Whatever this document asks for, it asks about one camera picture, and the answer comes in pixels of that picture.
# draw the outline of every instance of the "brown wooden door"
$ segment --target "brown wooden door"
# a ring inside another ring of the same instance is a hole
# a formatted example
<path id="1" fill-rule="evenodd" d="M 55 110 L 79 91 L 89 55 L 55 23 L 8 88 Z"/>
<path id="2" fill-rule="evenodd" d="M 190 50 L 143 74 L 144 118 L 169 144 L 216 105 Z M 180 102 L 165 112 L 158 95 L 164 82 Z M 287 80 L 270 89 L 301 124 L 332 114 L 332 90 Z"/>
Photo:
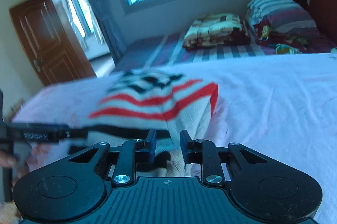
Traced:
<path id="1" fill-rule="evenodd" d="M 32 67 L 45 86 L 96 76 L 68 18 L 63 18 L 65 11 L 54 1 L 28 0 L 10 9 Z"/>

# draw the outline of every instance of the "white bed sheet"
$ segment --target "white bed sheet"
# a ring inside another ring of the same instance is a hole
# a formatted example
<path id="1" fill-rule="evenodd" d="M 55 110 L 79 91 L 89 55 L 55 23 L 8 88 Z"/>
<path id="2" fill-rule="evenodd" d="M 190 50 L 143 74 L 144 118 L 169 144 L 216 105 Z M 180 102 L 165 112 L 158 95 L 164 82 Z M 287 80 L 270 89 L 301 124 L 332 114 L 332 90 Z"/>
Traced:
<path id="1" fill-rule="evenodd" d="M 218 83 L 206 138 L 223 147 L 241 143 L 311 175 L 323 189 L 316 221 L 337 223 L 337 55 L 262 56 L 160 69 Z M 120 75 L 48 87 L 16 121 L 81 126 Z M 44 163 L 64 157 L 68 146 L 67 141 L 55 146 Z"/>

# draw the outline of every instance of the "black handheld device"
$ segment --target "black handheld device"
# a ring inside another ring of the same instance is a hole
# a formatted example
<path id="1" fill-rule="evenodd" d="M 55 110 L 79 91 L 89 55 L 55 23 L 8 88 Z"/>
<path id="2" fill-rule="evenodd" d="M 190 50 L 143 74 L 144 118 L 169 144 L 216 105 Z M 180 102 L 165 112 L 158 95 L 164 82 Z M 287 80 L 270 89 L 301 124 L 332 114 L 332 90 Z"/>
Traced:
<path id="1" fill-rule="evenodd" d="M 184 130 L 180 143 L 185 163 L 202 165 L 201 180 L 136 177 L 137 163 L 153 161 L 154 130 L 146 140 L 97 143 L 29 173 L 13 191 L 23 224 L 316 223 L 322 190 L 309 175 L 239 143 L 216 147 Z"/>

